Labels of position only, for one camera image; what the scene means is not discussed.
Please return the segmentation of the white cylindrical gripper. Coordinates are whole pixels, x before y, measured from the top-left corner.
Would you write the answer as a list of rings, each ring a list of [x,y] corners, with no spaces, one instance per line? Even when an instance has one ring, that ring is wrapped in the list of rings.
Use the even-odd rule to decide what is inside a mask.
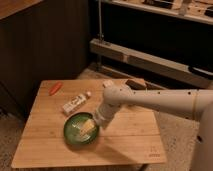
[[[118,112],[118,107],[102,102],[93,114],[96,124],[102,128],[106,128],[113,120]],[[80,134],[84,135],[95,127],[95,122],[92,119],[87,120],[80,129]]]

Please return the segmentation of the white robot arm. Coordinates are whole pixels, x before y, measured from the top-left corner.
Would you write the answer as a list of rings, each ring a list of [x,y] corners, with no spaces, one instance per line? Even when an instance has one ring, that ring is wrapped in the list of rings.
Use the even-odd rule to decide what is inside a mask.
[[[132,90],[110,85],[93,114],[106,128],[124,105],[142,106],[199,122],[190,171],[213,171],[213,89]]]

